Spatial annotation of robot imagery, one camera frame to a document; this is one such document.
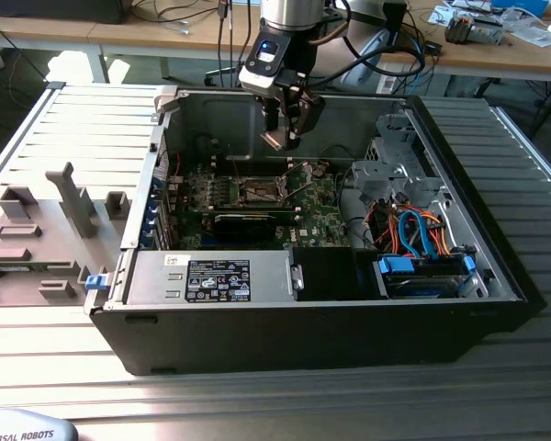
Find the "green circuit board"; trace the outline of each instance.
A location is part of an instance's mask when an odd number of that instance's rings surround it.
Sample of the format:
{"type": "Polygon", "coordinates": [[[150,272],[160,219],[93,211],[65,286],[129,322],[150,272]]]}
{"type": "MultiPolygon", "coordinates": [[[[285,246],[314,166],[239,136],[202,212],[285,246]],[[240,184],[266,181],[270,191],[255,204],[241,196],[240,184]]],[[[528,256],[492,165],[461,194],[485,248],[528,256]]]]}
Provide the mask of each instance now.
{"type": "Polygon", "coordinates": [[[285,189],[281,187],[281,179],[277,184],[272,184],[276,176],[215,177],[204,170],[190,173],[186,177],[187,204],[178,204],[175,212],[179,248],[229,249],[232,246],[232,249],[281,250],[290,247],[349,246],[346,230],[342,228],[343,220],[335,205],[334,175],[323,173],[316,177],[311,173],[316,166],[310,164],[290,172],[286,176],[285,189]],[[244,190],[246,186],[253,191],[249,197],[244,190]],[[278,191],[291,194],[289,198],[276,201],[272,193],[275,186],[279,186],[278,191]],[[243,247],[240,244],[218,243],[212,230],[212,220],[217,215],[217,207],[213,204],[217,198],[221,206],[228,207],[231,213],[238,213],[237,207],[241,205],[245,208],[241,213],[246,215],[264,214],[275,218],[273,240],[246,243],[243,247]],[[242,203],[242,199],[247,199],[246,203],[242,203]]]}

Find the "motherboard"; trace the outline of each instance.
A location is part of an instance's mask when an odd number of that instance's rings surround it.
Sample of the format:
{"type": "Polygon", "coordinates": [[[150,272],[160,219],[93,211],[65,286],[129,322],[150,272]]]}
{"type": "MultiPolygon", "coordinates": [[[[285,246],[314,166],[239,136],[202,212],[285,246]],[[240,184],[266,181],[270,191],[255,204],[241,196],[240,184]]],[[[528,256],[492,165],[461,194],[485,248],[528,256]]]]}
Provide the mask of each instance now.
{"type": "Polygon", "coordinates": [[[178,248],[349,246],[334,172],[320,162],[199,164],[176,188],[178,248]]]}

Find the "warning label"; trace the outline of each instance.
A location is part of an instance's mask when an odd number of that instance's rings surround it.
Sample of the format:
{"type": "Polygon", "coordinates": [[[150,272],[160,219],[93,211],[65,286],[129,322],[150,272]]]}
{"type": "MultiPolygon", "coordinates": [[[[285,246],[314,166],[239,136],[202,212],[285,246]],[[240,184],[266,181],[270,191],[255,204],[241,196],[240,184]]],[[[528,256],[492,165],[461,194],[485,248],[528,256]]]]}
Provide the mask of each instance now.
{"type": "Polygon", "coordinates": [[[251,301],[249,270],[248,260],[190,260],[186,301],[251,301]]]}

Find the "desk clutter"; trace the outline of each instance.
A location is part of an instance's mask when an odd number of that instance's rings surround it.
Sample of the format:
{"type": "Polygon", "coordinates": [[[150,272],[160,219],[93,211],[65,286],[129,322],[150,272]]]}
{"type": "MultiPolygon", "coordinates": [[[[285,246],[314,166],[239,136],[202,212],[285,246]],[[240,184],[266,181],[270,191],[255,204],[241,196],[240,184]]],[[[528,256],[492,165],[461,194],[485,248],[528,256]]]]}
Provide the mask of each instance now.
{"type": "Polygon", "coordinates": [[[510,32],[544,48],[551,46],[551,23],[541,19],[547,5],[545,0],[451,0],[436,6],[428,22],[444,26],[445,39],[454,44],[500,44],[510,32]]]}

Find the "sticker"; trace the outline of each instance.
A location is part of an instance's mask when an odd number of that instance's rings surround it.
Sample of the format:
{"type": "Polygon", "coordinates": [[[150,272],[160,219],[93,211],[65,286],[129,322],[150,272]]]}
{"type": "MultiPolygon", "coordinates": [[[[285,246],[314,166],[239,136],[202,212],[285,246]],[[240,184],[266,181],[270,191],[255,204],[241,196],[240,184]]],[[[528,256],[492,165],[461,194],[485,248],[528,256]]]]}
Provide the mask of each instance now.
{"type": "Polygon", "coordinates": [[[163,259],[163,266],[186,266],[190,261],[189,254],[166,254],[163,259]]]}
{"type": "Polygon", "coordinates": [[[249,261],[189,260],[187,287],[189,303],[251,301],[249,261]]]}

